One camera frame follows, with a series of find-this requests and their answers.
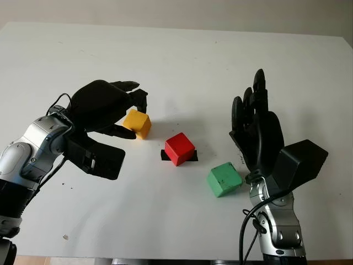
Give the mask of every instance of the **yellow cube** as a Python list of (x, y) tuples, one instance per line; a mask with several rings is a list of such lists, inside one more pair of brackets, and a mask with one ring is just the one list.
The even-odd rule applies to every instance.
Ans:
[(151, 128), (151, 121), (147, 114), (131, 109), (122, 125), (136, 133), (140, 139), (145, 139)]

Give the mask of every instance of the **red cube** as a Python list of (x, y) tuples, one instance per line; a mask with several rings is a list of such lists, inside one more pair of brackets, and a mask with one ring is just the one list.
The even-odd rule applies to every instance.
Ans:
[(192, 158), (195, 152), (195, 146), (182, 132), (165, 141), (165, 153), (176, 165), (184, 163)]

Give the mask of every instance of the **robotic arm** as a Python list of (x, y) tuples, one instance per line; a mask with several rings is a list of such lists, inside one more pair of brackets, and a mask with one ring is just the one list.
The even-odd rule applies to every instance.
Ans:
[[(5, 238), (19, 232), (21, 215), (40, 188), (70, 160), (84, 172), (117, 179), (125, 151), (88, 137), (96, 131), (134, 139), (133, 131), (115, 123), (136, 106), (146, 112), (147, 93), (138, 83), (94, 81), (77, 91), (65, 109), (55, 105), (36, 119), (25, 134), (11, 142), (0, 157), (0, 264), (13, 264), (16, 246)], [(62, 162), (49, 173), (55, 159)]]
[(292, 191), (316, 178), (328, 153), (309, 140), (284, 146), (279, 120), (268, 110), (265, 75), (258, 70), (253, 90), (243, 100), (235, 97), (232, 131), (229, 133), (250, 170), (253, 209), (247, 214), (239, 237), (239, 261), (243, 265), (243, 237), (248, 220), (258, 231), (266, 264), (307, 264), (299, 221), (293, 210)]

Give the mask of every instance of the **black cable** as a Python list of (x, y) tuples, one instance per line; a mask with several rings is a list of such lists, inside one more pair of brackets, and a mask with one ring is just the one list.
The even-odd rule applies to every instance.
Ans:
[(67, 161), (67, 158), (64, 157), (61, 162), (59, 163), (59, 165), (56, 166), (56, 168), (54, 168), (52, 170), (52, 172), (50, 172), (50, 174), (43, 180), (40, 182), (39, 184), (39, 188), (43, 187), (43, 185), (49, 180), (51, 179), (52, 176), (55, 175), (56, 172), (58, 172), (58, 170), (64, 165), (64, 163)]
[(283, 197), (285, 194), (277, 194), (273, 197), (269, 197), (266, 200), (263, 200), (261, 203), (255, 205), (246, 215), (246, 217), (244, 218), (244, 221), (242, 223), (242, 227), (240, 228), (240, 234), (239, 234), (239, 261), (240, 261), (240, 265), (244, 265), (244, 258), (243, 258), (243, 248), (244, 248), (244, 233), (245, 233), (245, 228), (247, 226), (247, 223), (249, 221), (250, 218), (253, 218), (254, 213), (259, 210), (262, 206), (266, 205), (267, 203), (272, 202), (275, 199), (281, 198)]
[[(249, 210), (248, 209), (243, 209), (243, 214), (248, 215), (249, 214)], [(255, 214), (251, 214), (250, 218), (256, 218)]]
[(38, 194), (38, 192), (40, 191), (40, 188), (44, 186), (45, 183), (47, 183), (47, 181), (49, 179), (52, 178), (52, 176), (55, 175), (56, 172), (58, 172), (58, 170), (64, 165), (64, 163), (66, 162), (67, 158), (64, 157), (61, 162), (59, 163), (59, 165), (56, 166), (56, 168), (54, 168), (49, 174), (48, 176), (44, 179), (44, 181), (41, 181), (38, 189), (35, 191), (35, 193), (33, 194), (32, 198), (29, 199), (29, 201), (27, 202), (27, 205), (32, 201), (32, 199)]
[(249, 246), (248, 252), (245, 254), (244, 262), (243, 262), (244, 265), (247, 263), (247, 258), (248, 258), (249, 254), (250, 254), (250, 251), (251, 251), (252, 248), (253, 248), (253, 245), (254, 245), (254, 243), (255, 243), (255, 240), (256, 240), (258, 234), (259, 234), (259, 231), (256, 230), (255, 236), (254, 236), (254, 238), (253, 238), (253, 240), (252, 240), (252, 242), (251, 242), (251, 244), (250, 244), (250, 246)]
[(69, 101), (70, 101), (70, 105), (72, 106), (72, 102), (71, 102), (71, 97), (67, 94), (67, 93), (62, 93), (58, 98), (57, 100), (51, 104), (51, 106), (49, 107), (49, 109), (46, 111), (46, 114), (45, 115), (48, 115), (49, 114), (49, 110), (51, 107), (55, 106), (55, 104), (61, 99), (62, 96), (67, 96)]

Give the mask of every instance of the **wooden block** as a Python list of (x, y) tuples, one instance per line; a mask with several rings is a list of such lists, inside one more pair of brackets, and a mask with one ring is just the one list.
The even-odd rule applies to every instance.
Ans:
[(151, 121), (147, 114), (131, 109), (122, 125), (134, 131), (138, 138), (145, 139), (151, 128)]
[(243, 184), (243, 179), (232, 163), (228, 162), (211, 169), (207, 176), (207, 182), (215, 196), (221, 197), (240, 187)]
[(184, 163), (192, 158), (195, 152), (195, 146), (182, 132), (165, 141), (165, 153), (176, 165)]

